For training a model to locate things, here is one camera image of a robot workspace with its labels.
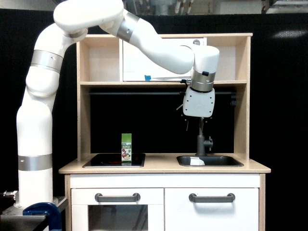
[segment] drawer handle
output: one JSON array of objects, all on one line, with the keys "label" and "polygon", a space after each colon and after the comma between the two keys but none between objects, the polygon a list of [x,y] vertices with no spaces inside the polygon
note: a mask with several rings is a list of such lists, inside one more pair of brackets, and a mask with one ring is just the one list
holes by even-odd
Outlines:
[{"label": "drawer handle", "polygon": [[235,195],[229,193],[227,196],[197,196],[191,193],[189,200],[194,203],[232,203],[235,200]]},{"label": "drawer handle", "polygon": [[136,202],[140,200],[140,194],[134,193],[132,196],[103,196],[101,193],[95,195],[97,202]]}]

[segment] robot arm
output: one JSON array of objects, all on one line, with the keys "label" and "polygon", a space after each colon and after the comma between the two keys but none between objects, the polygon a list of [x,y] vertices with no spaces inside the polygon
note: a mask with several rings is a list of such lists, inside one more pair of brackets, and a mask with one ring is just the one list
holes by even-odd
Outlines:
[{"label": "robot arm", "polygon": [[192,84],[183,102],[186,115],[208,117],[213,111],[209,108],[214,107],[212,89],[218,49],[166,45],[152,25],[124,10],[121,0],[68,0],[56,7],[54,20],[55,24],[47,27],[35,44],[22,106],[17,113],[19,202],[16,206],[20,207],[53,201],[52,108],[64,53],[86,36],[88,27],[99,25],[171,72],[184,74],[192,68]]},{"label": "robot arm", "polygon": [[54,20],[70,33],[77,33],[85,26],[99,25],[107,33],[137,47],[164,69],[176,74],[192,69],[192,84],[186,92],[190,99],[183,101],[184,113],[197,117],[212,115],[215,93],[205,93],[213,89],[219,59],[217,48],[167,45],[150,23],[124,10],[121,0],[66,1],[55,9]]}]

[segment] gray faucet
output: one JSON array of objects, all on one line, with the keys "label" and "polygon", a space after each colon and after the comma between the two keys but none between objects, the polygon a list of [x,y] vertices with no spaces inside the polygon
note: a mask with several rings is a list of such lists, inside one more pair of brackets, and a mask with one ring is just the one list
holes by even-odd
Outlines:
[{"label": "gray faucet", "polygon": [[203,117],[200,117],[196,156],[205,156],[205,148],[209,148],[211,150],[213,147],[213,140],[211,139],[211,137],[209,137],[208,140],[205,140],[205,137],[203,135],[203,119]]}]

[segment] juice box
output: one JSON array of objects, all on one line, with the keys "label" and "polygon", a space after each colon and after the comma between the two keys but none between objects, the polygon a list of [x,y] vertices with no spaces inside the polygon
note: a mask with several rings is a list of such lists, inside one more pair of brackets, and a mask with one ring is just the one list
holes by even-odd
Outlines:
[{"label": "juice box", "polygon": [[122,161],[131,161],[131,133],[122,133]]}]

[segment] oven door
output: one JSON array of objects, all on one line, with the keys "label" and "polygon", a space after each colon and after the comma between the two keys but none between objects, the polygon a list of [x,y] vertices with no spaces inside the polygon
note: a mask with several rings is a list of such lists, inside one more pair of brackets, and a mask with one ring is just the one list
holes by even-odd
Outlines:
[{"label": "oven door", "polygon": [[163,231],[164,189],[72,189],[73,231]]}]

